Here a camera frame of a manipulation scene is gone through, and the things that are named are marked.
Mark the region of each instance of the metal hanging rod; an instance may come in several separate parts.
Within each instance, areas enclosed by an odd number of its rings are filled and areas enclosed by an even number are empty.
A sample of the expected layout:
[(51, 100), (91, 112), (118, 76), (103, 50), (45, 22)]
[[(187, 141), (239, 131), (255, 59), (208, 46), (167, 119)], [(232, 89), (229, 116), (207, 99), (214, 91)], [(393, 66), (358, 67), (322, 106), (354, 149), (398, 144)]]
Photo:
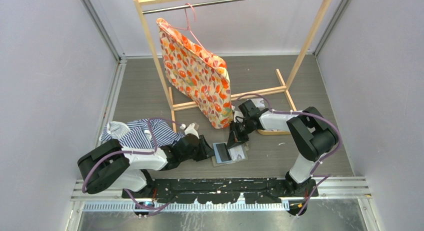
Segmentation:
[[(202, 6), (209, 6), (209, 5), (220, 5), (220, 4), (238, 2), (238, 1), (245, 1), (245, 0), (220, 0), (220, 1), (212, 1), (212, 2), (195, 3), (195, 4), (192, 4), (191, 6), (202, 7)], [(187, 8), (190, 8), (190, 6), (189, 5), (181, 5), (181, 6), (175, 6), (175, 7), (146, 10), (146, 11), (143, 11), (143, 14), (149, 15), (149, 14), (156, 14), (156, 13), (162, 13), (162, 12), (173, 11), (173, 10), (183, 10), (183, 9), (187, 9)]]

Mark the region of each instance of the wooden rack base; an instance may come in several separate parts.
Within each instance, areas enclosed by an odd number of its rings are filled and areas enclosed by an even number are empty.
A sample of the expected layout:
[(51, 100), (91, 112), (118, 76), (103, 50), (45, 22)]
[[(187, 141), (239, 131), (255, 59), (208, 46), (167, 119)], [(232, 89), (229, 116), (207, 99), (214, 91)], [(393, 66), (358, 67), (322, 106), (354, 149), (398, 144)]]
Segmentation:
[[(293, 111), (296, 111), (295, 103), (293, 102), (293, 99), (292, 99), (292, 96), (289, 93), (289, 90), (286, 88), (286, 83), (284, 82), (283, 76), (281, 75), (280, 70), (278, 68), (275, 70), (275, 74), (276, 74), (277, 79), (278, 79), (281, 86), (271, 87), (271, 88), (266, 88), (266, 89), (259, 89), (259, 90), (254, 90), (254, 91), (250, 91), (250, 92), (242, 92), (242, 93), (232, 94), (231, 95), (231, 101), (235, 101), (240, 96), (243, 96), (245, 94), (273, 95), (273, 94), (284, 93), (285, 97), (287, 98), (287, 102), (288, 102), (288, 105), (290, 106), (290, 109), (293, 110)], [(169, 87), (169, 97), (170, 97), (171, 103), (172, 103), (171, 118), (172, 118), (173, 121), (175, 121), (175, 111), (186, 110), (186, 109), (198, 107), (197, 104), (194, 101), (193, 102), (183, 102), (183, 103), (174, 104), (171, 87)], [(250, 99), (250, 98), (257, 98), (257, 96), (246, 95), (246, 96), (240, 98), (240, 100)], [(172, 124), (172, 129), (174, 130), (174, 132), (177, 131), (175, 123)], [(258, 132), (261, 135), (289, 135), (290, 134), (290, 132), (288, 132), (288, 131), (274, 131), (274, 130), (258, 130)]]

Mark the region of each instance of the metal floor panel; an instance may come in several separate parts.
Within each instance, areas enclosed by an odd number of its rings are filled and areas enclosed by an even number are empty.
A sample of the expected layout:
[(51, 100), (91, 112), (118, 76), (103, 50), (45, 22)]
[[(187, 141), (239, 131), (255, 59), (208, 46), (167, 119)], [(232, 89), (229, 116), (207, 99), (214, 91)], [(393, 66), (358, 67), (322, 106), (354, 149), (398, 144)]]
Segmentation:
[(83, 211), (79, 231), (366, 231), (357, 199), (311, 200), (299, 219), (286, 211), (133, 212)]

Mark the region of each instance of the small card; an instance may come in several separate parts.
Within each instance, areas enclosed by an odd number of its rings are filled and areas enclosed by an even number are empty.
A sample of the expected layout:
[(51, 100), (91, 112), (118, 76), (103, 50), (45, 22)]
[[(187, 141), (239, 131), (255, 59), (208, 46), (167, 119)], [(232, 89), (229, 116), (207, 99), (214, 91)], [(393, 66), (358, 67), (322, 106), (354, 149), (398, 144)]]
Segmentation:
[(240, 161), (245, 159), (245, 153), (243, 152), (243, 145), (239, 145), (228, 149), (229, 155), (232, 161)]
[(263, 98), (249, 98), (253, 104), (258, 108), (265, 108), (265, 101)]
[(219, 156), (213, 156), (213, 157), (211, 157), (212, 165), (214, 167), (219, 167), (219, 166), (222, 166), (222, 165), (229, 165), (229, 164), (234, 164), (234, 163), (237, 163), (237, 162), (240, 162), (240, 161), (243, 161), (243, 160), (247, 160), (248, 159), (248, 153), (246, 151), (249, 150), (249, 146), (247, 144), (248, 143), (246, 142), (243, 145), (238, 146), (238, 147), (241, 147), (241, 149), (243, 150), (243, 155), (240, 155), (241, 157), (244, 157), (243, 159), (237, 159), (237, 160), (222, 162)]

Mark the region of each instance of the clothes hanger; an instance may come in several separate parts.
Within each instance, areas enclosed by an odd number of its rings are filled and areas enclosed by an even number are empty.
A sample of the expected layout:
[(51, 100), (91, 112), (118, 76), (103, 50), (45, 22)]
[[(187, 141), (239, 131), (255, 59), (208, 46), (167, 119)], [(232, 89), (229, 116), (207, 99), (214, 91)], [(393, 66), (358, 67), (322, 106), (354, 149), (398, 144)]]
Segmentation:
[[(186, 3), (186, 5), (190, 6), (191, 10), (193, 10), (194, 21), (196, 22), (195, 8), (190, 3)], [(206, 54), (209, 56), (210, 60), (213, 61), (213, 68), (218, 68), (218, 61), (216, 61), (212, 58), (210, 52), (205, 47), (203, 47), (202, 43), (198, 40), (196, 35), (193, 33), (192, 27), (190, 26), (189, 15), (187, 14), (187, 8), (184, 9), (184, 12), (185, 12), (185, 19), (187, 21), (187, 28), (175, 27), (175, 26), (170, 25), (169, 23), (168, 23), (168, 28), (173, 28), (173, 29), (176, 29), (176, 30), (190, 31), (190, 34), (193, 36), (193, 38), (197, 41), (197, 43), (200, 45), (200, 47), (206, 51)]]

